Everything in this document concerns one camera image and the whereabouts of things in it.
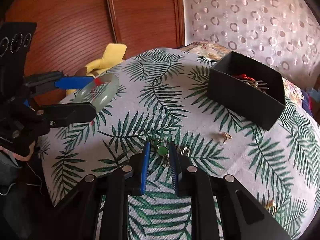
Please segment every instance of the cable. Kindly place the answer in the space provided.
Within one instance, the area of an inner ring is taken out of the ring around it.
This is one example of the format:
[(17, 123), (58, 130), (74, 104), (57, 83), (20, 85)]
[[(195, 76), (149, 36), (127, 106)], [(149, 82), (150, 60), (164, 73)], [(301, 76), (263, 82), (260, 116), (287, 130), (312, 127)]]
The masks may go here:
[(16, 183), (14, 182), (14, 183), (12, 183), (12, 184), (9, 186), (7, 193), (4, 193), (4, 194), (3, 194), (3, 193), (0, 192), (0, 195), (2, 195), (2, 196), (7, 196), (7, 194), (9, 193), (9, 191), (10, 191), (10, 189), (11, 189), (11, 187), (12, 187), (14, 184), (16, 184)]
[(29, 186), (36, 186), (36, 187), (41, 187), (41, 185), (30, 184), (30, 183), (26, 183), (26, 185), (29, 185)]
[(40, 180), (40, 189), (39, 189), (39, 192), (40, 192), (40, 194), (41, 194), (42, 196), (44, 196), (44, 195), (42, 194), (42, 192), (41, 192), (41, 189), (42, 189), (42, 179), (34, 172), (34, 170), (30, 167), (29, 163), (27, 163), (27, 165), (28, 165), (28, 167), (32, 170), (32, 172), (34, 173), (34, 175), (36, 175), (36, 176), (39, 178), (39, 180)]

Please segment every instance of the palm leaf print fabric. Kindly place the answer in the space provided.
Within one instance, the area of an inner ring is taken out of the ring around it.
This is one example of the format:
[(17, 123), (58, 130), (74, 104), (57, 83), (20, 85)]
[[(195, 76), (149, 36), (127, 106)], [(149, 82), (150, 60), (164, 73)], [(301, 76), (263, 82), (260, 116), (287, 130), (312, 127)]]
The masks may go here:
[[(212, 176), (233, 174), (262, 205), (274, 199), (275, 220), (297, 239), (320, 207), (319, 126), (288, 98), (270, 131), (210, 100), (206, 90), (215, 63), (153, 49), (110, 69), (120, 87), (95, 119), (51, 129), (42, 140), (53, 204), (86, 174), (100, 176), (124, 165), (148, 136), (188, 146), (193, 165)], [(232, 140), (222, 144), (221, 132)], [(151, 154), (146, 194), (129, 197), (129, 239), (191, 239), (190, 198), (175, 196), (164, 161)], [(219, 216), (218, 224), (223, 237)]]

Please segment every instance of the wooden panel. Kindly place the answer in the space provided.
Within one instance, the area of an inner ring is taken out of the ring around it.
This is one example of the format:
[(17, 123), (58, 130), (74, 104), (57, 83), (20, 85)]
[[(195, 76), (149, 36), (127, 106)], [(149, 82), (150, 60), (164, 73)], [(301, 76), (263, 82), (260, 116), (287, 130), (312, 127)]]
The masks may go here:
[[(15, 0), (7, 21), (37, 22), (25, 64), (25, 75), (63, 70), (73, 75), (102, 57), (113, 32), (106, 0)], [(53, 104), (64, 97), (55, 91), (36, 99)]]
[(178, 47), (185, 46), (183, 0), (174, 0)]
[(117, 37), (117, 41), (127, 45), (127, 58), (148, 49), (179, 46), (174, 0), (108, 2), (111, 13), (115, 14), (114, 30), (118, 30), (121, 36)]

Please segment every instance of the black box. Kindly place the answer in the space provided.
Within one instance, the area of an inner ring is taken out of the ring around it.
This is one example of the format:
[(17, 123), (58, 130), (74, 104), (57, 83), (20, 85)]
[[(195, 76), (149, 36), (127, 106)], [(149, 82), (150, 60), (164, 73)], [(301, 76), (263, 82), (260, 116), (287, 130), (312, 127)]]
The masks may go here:
[[(233, 77), (241, 74), (267, 83), (267, 94)], [(265, 130), (270, 130), (285, 107), (281, 74), (233, 51), (211, 67), (208, 97)]]

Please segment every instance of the white curtain with circles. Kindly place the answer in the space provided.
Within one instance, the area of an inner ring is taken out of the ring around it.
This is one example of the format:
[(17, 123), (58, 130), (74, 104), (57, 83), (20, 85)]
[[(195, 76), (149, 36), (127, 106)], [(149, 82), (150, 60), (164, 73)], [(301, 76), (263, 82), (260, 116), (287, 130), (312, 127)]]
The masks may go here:
[(216, 42), (314, 85), (320, 26), (304, 0), (184, 0), (184, 10), (186, 45)]

